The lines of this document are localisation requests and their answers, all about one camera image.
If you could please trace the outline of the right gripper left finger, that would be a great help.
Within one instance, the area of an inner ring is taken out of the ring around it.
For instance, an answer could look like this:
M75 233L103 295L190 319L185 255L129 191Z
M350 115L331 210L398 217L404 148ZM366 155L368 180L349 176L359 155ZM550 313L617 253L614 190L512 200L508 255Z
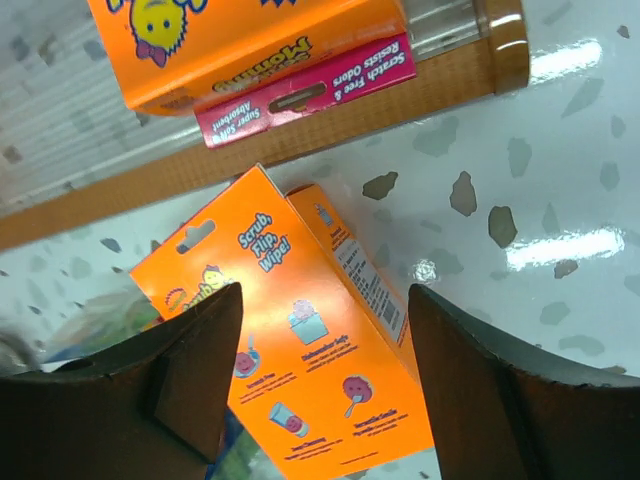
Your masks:
M216 461L243 318L231 284L144 333L1 381L5 479L202 479Z

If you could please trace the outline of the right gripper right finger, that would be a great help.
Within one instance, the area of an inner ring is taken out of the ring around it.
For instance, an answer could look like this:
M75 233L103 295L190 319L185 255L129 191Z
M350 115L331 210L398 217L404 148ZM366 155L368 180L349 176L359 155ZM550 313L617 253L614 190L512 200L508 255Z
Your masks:
M408 319L445 479L636 479L639 380L531 345L425 285Z

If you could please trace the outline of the orange Scrub Mommy box back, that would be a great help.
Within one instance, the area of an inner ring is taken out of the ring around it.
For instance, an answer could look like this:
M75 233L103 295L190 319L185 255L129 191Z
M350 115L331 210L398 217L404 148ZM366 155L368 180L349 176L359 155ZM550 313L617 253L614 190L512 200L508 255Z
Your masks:
M288 479L332 479L434 444L406 304L320 186L254 166L132 270L164 319L239 283L228 404Z

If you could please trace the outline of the orange pink Scrub Mommy box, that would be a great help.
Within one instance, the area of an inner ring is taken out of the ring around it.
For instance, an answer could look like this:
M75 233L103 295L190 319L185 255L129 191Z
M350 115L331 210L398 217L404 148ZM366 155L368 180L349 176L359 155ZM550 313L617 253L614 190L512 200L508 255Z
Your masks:
M93 1L127 107L225 145L412 79L398 1Z

